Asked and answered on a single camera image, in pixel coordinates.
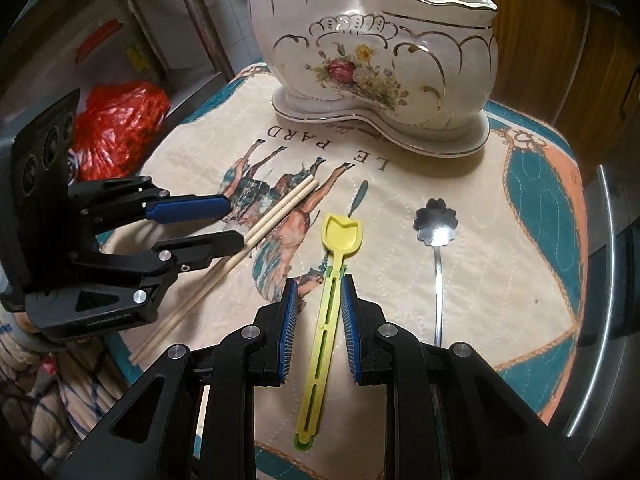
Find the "yellow plastic spoon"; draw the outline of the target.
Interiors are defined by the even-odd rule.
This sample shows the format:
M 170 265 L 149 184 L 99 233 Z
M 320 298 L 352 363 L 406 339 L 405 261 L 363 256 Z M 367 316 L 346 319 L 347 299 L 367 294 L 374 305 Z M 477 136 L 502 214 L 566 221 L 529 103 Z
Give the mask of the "yellow plastic spoon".
M 340 316 L 345 260 L 358 252 L 362 236 L 360 220 L 338 214 L 327 214 L 324 218 L 321 238 L 330 254 L 330 262 L 323 282 L 314 342 L 295 426 L 294 446 L 299 451 L 308 451 L 318 432 Z

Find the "red plastic bag low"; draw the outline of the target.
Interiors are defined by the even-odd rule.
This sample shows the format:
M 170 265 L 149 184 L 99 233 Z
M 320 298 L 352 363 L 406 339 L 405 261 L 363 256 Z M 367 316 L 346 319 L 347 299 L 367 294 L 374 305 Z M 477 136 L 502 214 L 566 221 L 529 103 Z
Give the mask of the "red plastic bag low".
M 134 174 L 170 109 L 166 92 L 145 80 L 101 84 L 75 119 L 72 150 L 79 182 Z

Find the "printed quilted table mat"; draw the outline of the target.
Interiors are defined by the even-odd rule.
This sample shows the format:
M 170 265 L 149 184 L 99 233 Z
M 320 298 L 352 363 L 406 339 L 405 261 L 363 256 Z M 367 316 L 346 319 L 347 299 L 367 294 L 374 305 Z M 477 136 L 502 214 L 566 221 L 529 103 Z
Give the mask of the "printed quilted table mat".
M 327 214 L 361 221 L 347 260 L 359 295 L 419 339 L 434 335 L 433 249 L 413 221 L 429 198 L 459 220 L 442 248 L 444 344 L 464 340 L 543 420 L 558 407 L 575 359 L 586 296 L 587 220 L 582 178 L 553 130 L 497 104 L 479 152 L 458 159 L 398 148 L 360 122 L 299 125 L 271 105 L 277 79 L 248 66 L 165 139 L 144 172 L 175 194 L 229 192 L 228 229 L 248 231 L 303 178 L 318 188 L 262 240 L 168 336 L 216 344 L 299 286 L 290 374 L 255 393 L 255 457 L 262 479 L 378 479 L 383 474 L 384 391 L 357 386 L 336 344 L 319 431 L 294 446 L 309 352 L 329 263 Z

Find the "silver flower-shaped spoon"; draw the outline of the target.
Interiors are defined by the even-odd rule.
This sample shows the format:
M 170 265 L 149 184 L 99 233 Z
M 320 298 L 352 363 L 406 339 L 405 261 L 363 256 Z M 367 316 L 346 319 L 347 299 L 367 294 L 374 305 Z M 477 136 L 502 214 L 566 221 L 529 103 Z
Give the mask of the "silver flower-shaped spoon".
M 419 242 L 433 249 L 434 256 L 434 296 L 435 322 L 434 345 L 442 346 L 444 332 L 444 268 L 442 267 L 442 248 L 447 247 L 456 238 L 459 220 L 454 209 L 449 208 L 443 198 L 429 198 L 425 205 L 416 211 L 413 229 Z

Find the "white floral ceramic utensil holder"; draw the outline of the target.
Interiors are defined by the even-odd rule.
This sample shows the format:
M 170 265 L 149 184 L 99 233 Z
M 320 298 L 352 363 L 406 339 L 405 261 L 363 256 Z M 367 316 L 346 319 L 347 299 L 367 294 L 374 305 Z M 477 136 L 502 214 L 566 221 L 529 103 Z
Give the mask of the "white floral ceramic utensil holder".
M 491 0 L 248 0 L 271 103 L 292 122 L 359 120 L 418 154 L 488 140 L 497 77 Z

